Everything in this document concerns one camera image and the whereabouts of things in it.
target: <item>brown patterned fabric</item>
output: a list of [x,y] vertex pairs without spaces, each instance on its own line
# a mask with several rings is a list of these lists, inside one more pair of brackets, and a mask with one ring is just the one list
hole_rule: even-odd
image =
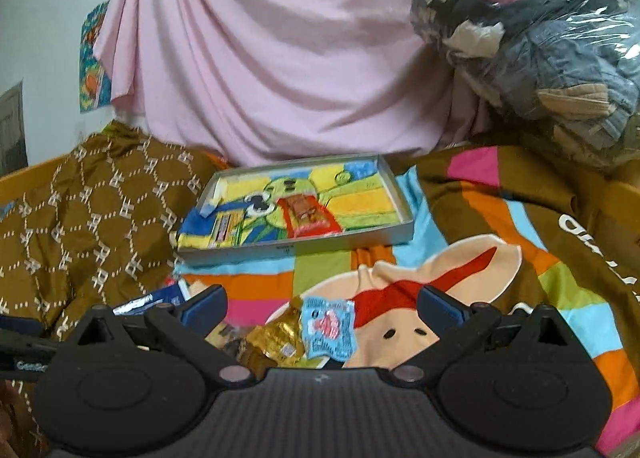
[[[118,122],[90,136],[0,221],[0,313],[39,319],[63,339],[90,306],[158,288],[178,260],[169,232],[222,167]],[[43,443],[31,421],[31,388],[14,387],[22,402],[0,398],[0,456],[3,416],[14,422],[12,449],[34,456]]]

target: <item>gray tray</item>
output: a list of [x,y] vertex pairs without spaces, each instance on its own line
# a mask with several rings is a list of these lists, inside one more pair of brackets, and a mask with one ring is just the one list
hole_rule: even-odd
[[357,161],[374,161],[392,203],[398,213],[398,223],[367,227],[358,231],[342,232],[340,234],[316,235],[295,239],[280,239],[277,241],[263,241],[234,247],[215,248],[179,248],[178,254],[191,265],[237,263],[252,259],[271,259],[306,253],[319,253],[335,250],[354,250],[355,248],[375,247],[376,245],[396,245],[406,243],[414,235],[414,217],[411,209],[396,182],[391,169],[380,155],[346,155],[326,156],[282,162],[274,165],[229,169],[215,173],[200,197],[197,208],[207,204],[213,195],[216,185],[222,179],[229,177],[259,176],[274,171],[286,171],[296,168],[312,166],[337,165]]

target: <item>wooden bed frame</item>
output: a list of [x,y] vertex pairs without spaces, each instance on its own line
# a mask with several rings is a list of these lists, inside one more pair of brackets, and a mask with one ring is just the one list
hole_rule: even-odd
[[49,182],[65,156],[15,171],[0,178],[0,204],[20,198],[25,192]]

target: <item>pink stripe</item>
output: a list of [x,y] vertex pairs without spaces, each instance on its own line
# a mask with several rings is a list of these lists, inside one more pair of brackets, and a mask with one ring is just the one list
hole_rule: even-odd
[[640,429],[640,396],[617,408],[604,427],[596,449],[608,454]]
[[453,180],[500,187],[498,148],[479,147],[456,154],[449,163],[447,176]]
[[225,322],[233,326],[256,326],[265,324],[269,316],[289,301],[283,299],[242,300],[229,299]]

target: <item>green stripe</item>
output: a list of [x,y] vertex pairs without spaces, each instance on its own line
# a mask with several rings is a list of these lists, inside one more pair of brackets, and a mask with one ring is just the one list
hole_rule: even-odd
[[293,296],[306,292],[325,279],[351,271],[351,250],[296,256],[293,265]]
[[584,308],[585,306],[605,302],[595,292],[578,286],[571,270],[562,262],[556,263],[549,268],[539,279],[548,300],[558,310]]

